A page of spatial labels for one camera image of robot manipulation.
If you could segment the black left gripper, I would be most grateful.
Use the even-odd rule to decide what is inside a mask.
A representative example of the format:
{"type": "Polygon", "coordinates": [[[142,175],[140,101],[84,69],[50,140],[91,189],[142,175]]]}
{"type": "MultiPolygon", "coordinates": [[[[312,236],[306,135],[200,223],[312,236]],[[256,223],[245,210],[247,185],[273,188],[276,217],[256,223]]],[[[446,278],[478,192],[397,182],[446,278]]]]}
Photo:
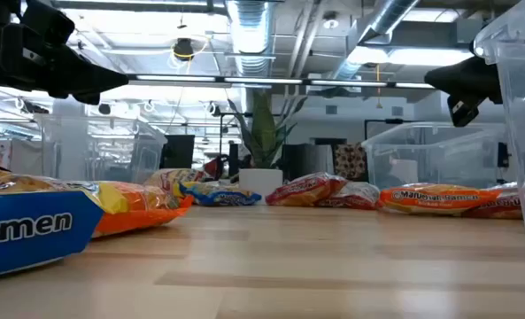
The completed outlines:
{"type": "Polygon", "coordinates": [[[100,93],[128,84],[125,74],[67,48],[72,32],[71,21],[0,23],[0,86],[99,105],[100,93]]]}

